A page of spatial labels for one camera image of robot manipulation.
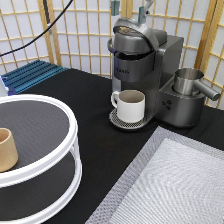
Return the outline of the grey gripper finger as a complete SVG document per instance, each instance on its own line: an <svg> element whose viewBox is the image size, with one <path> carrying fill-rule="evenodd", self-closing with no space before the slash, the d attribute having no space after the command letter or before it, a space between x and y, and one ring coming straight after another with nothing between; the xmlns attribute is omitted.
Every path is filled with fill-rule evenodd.
<svg viewBox="0 0 224 224"><path fill-rule="evenodd" d="M149 14L149 9L153 3L154 3L154 0L146 0L145 5L139 8L139 14L138 14L139 24L143 24L146 22L146 17Z"/></svg>
<svg viewBox="0 0 224 224"><path fill-rule="evenodd" d="M111 15L116 16L119 14L120 1L111 0Z"/></svg>

